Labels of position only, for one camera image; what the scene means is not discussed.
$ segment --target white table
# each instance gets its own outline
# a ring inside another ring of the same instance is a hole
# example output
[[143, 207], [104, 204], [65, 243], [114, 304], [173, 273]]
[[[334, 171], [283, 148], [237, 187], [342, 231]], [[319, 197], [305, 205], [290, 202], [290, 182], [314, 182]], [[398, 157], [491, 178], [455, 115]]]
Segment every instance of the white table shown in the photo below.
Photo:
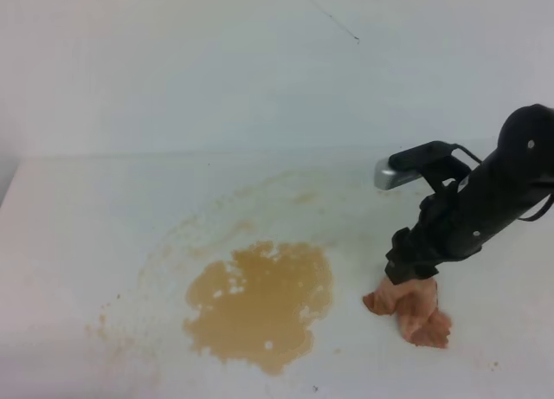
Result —
[[[441, 267], [441, 307], [454, 320], [448, 350], [407, 344], [393, 319], [365, 310], [390, 237], [413, 225], [428, 193], [423, 181], [378, 193], [372, 167], [384, 153], [23, 162], [0, 210], [0, 396], [553, 397], [550, 214]], [[301, 193], [317, 198], [292, 204]], [[244, 219], [255, 228], [230, 235]], [[312, 350], [278, 376], [199, 357], [182, 331], [195, 314], [189, 284], [266, 239], [326, 244], [334, 279], [331, 308], [310, 327]], [[213, 241], [216, 250], [191, 255]]]

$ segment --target black wire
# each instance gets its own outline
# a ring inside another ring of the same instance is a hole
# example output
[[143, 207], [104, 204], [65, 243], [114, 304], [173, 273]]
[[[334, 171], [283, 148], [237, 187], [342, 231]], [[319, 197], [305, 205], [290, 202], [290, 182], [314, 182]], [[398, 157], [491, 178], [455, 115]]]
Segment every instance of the black wire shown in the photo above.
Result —
[[464, 151], [473, 161], [475, 161], [477, 164], [481, 164], [483, 161], [479, 157], [477, 157], [475, 154], [473, 154], [468, 148], [466, 148], [464, 145], [460, 144], [452, 144], [455, 150]]
[[554, 204], [554, 194], [550, 194], [548, 196], [548, 200], [546, 200], [546, 203], [543, 204], [543, 207], [541, 207], [537, 213], [526, 218], [520, 217], [519, 220], [522, 220], [524, 222], [534, 222], [544, 216], [546, 212], [550, 210], [552, 204]]
[[[466, 148], [463, 145], [460, 144], [452, 144], [455, 150], [464, 151], [473, 161], [475, 161], [477, 164], [482, 164], [483, 161], [479, 157], [477, 157], [475, 154], [473, 154], [468, 148]], [[551, 183], [538, 183], [536, 186], [540, 188], [551, 188]], [[551, 209], [552, 205], [554, 205], [554, 194], [550, 194], [548, 197], [548, 200], [543, 204], [543, 207], [541, 207], [537, 213], [535, 213], [532, 216], [529, 217], [520, 217], [519, 220], [523, 222], [535, 222], [536, 220], [540, 219], [542, 216], [546, 214], [548, 210]]]

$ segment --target liquid spill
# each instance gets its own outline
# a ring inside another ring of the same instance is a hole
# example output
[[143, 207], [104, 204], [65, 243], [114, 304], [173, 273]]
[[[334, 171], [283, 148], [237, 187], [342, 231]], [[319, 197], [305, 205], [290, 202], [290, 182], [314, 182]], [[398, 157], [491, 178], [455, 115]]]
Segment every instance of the liquid spill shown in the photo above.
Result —
[[321, 248], [258, 242], [208, 265], [187, 302], [200, 312], [183, 329], [192, 350], [209, 348], [222, 362], [245, 359], [270, 375], [312, 349], [308, 326], [332, 302], [332, 273]]
[[296, 198], [293, 199], [294, 204], [308, 204], [313, 202], [318, 197], [318, 193], [316, 192], [310, 192], [310, 193], [304, 193], [300, 194]]

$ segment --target crumpled cloth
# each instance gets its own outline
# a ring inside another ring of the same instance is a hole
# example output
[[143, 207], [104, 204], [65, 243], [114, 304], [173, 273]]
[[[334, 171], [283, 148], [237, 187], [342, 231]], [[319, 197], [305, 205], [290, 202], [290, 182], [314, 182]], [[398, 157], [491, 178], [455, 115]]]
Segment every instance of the crumpled cloth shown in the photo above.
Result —
[[445, 349], [452, 321], [438, 306], [437, 285], [433, 278], [409, 280], [393, 285], [383, 278], [375, 292], [363, 297], [367, 308], [376, 315], [392, 315], [402, 337], [411, 344]]

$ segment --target robotic arm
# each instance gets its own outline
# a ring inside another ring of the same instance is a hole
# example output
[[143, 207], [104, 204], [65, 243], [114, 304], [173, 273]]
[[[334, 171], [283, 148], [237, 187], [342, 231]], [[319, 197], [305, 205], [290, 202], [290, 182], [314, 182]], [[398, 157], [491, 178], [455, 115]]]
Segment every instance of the robotic arm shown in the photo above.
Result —
[[[471, 169], [452, 152], [461, 149], [480, 165]], [[435, 192], [420, 204], [417, 224], [392, 237], [385, 273], [393, 284], [438, 274], [443, 262], [462, 261], [500, 230], [548, 198], [526, 221], [554, 203], [554, 110], [533, 105], [512, 113], [498, 147], [484, 161], [460, 145], [431, 142], [380, 161], [375, 185], [390, 190], [419, 177]], [[453, 179], [448, 185], [446, 180]]]

